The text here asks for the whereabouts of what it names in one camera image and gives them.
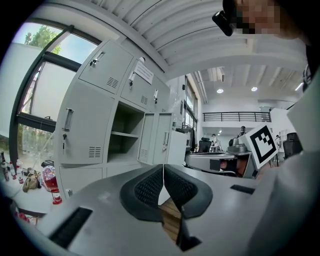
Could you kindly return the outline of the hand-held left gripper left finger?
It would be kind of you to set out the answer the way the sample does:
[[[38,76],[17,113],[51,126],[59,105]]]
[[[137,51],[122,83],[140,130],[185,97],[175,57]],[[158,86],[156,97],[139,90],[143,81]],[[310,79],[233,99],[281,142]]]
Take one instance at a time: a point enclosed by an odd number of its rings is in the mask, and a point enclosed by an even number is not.
[[[162,188],[162,165],[95,181],[44,217],[37,245],[50,256],[178,255],[163,229]]]

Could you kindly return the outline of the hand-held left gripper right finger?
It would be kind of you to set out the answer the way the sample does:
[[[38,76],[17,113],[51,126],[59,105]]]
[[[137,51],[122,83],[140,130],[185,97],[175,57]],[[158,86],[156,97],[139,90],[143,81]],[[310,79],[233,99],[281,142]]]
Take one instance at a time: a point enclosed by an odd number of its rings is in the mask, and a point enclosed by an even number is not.
[[[164,245],[165,256],[250,256],[263,213],[263,182],[164,166],[164,184],[180,207],[182,250]]]

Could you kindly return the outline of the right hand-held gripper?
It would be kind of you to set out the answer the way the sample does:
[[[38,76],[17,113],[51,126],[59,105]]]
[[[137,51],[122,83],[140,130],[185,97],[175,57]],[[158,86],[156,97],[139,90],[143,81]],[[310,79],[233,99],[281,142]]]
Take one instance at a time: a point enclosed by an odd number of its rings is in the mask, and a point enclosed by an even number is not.
[[[245,179],[255,179],[265,164],[279,152],[270,126],[264,122],[240,137],[234,137],[227,152],[192,153],[186,156],[186,165],[203,172],[235,171],[237,159],[246,162],[240,169]]]

